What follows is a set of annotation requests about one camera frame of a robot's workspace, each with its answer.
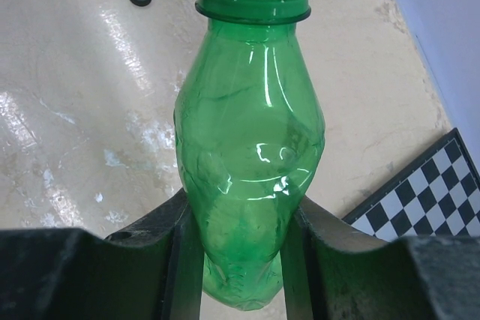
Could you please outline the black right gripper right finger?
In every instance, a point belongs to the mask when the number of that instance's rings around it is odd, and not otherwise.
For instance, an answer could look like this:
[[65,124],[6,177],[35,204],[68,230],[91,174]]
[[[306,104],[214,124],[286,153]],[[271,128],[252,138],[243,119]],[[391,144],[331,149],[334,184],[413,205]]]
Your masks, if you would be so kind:
[[310,199],[281,248],[289,319],[477,319],[479,240],[366,235]]

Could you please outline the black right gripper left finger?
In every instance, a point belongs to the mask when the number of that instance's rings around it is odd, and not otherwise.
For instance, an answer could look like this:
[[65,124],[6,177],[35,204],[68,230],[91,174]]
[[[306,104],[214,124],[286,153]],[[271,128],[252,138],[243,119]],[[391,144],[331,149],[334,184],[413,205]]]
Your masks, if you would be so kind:
[[203,247],[184,191],[99,238],[1,232],[3,319],[198,319]]

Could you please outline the green plastic bottle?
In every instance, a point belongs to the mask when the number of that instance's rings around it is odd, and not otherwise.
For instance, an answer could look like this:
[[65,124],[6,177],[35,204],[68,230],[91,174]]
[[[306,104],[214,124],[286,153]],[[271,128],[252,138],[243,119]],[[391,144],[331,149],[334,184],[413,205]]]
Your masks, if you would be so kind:
[[314,179],[325,122],[296,37],[308,0],[197,0],[208,18],[175,102],[178,170],[205,250],[204,291],[258,310]]

